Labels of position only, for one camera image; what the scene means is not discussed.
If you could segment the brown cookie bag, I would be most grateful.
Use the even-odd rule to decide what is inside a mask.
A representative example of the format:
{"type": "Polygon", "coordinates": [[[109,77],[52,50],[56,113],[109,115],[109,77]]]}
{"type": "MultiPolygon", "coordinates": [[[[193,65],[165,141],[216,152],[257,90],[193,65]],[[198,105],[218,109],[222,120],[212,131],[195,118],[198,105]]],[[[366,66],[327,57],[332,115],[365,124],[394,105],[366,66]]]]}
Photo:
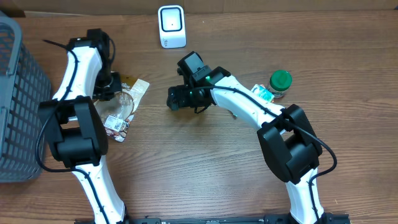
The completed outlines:
{"type": "Polygon", "coordinates": [[[150,83],[136,77],[121,76],[122,90],[109,101],[97,100],[94,106],[102,120],[106,134],[117,142],[124,142],[137,107],[150,83]]]}

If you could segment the small green white sachet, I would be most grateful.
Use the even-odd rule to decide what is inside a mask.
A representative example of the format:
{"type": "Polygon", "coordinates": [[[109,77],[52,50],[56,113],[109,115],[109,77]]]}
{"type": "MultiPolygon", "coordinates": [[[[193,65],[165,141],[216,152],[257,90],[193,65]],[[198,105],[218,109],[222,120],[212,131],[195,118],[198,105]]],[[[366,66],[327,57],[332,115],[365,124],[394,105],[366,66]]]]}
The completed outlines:
{"type": "Polygon", "coordinates": [[[272,103],[274,101],[275,96],[264,85],[255,84],[251,91],[267,102],[272,103]]]}

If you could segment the green lid seasoning jar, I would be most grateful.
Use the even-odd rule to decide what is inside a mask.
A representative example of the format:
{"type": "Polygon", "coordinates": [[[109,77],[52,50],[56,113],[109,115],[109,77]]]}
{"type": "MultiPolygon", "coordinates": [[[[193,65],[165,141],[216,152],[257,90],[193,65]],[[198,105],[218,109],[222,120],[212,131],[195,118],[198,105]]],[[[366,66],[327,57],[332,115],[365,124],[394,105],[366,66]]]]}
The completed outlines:
{"type": "Polygon", "coordinates": [[[293,78],[288,71],[277,70],[271,75],[267,88],[275,98],[282,98],[290,88],[292,81],[293,78]]]}

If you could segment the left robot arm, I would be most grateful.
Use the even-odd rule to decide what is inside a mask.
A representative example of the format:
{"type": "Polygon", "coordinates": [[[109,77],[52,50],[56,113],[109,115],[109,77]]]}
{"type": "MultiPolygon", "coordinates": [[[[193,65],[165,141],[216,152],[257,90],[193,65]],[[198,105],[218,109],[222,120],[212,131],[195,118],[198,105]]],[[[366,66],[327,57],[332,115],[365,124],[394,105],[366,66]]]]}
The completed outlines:
{"type": "Polygon", "coordinates": [[[72,173],[93,209],[93,223],[129,223],[106,163],[108,135],[94,102],[109,101],[122,90],[120,74],[111,69],[116,54],[113,40],[101,29],[89,29],[84,37],[62,46],[68,63],[62,83],[51,100],[38,108],[42,129],[36,145],[45,139],[62,169],[44,165],[47,172],[72,173]]]}

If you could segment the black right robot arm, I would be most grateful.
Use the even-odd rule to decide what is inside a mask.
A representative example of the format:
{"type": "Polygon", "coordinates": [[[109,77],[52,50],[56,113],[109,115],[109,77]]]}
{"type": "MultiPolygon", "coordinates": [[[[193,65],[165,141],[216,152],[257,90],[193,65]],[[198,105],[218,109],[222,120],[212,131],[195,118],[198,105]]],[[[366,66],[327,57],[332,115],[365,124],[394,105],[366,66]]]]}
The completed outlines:
{"type": "Polygon", "coordinates": [[[252,126],[268,168],[286,184],[293,223],[324,223],[315,176],[322,147],[311,124],[297,105],[284,108],[245,88],[222,67],[211,69],[196,52],[178,62],[183,85],[168,89],[167,106],[177,111],[209,106],[224,108],[252,126]]]}

